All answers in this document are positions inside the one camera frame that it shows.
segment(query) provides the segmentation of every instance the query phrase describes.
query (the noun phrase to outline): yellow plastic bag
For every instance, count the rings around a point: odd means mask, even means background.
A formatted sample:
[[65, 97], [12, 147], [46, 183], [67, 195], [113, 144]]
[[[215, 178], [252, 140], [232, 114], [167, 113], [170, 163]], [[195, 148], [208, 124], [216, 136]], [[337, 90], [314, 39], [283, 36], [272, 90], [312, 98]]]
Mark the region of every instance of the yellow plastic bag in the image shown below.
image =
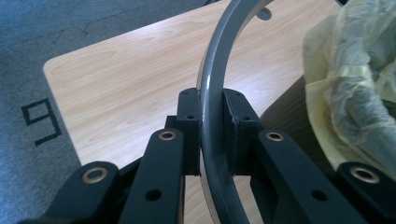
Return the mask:
[[308, 116], [335, 169], [371, 164], [396, 178], [396, 0], [349, 0], [304, 40]]

